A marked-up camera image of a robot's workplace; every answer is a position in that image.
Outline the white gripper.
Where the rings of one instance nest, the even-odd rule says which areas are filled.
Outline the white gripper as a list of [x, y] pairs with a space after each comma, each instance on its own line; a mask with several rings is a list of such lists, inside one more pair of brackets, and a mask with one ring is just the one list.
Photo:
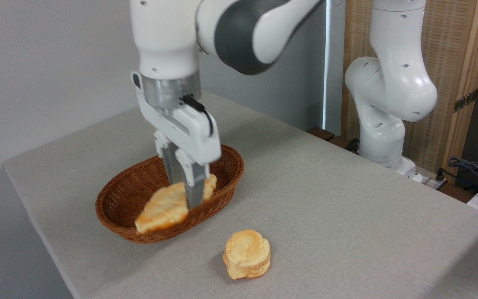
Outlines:
[[157, 129], [154, 143], [167, 178], [171, 185], [184, 183], [188, 209], [192, 210], [203, 203], [209, 163], [221, 156], [213, 116], [183, 101], [186, 96], [199, 100], [200, 76], [196, 72], [180, 79], [158, 80], [133, 72], [131, 78], [144, 119]]

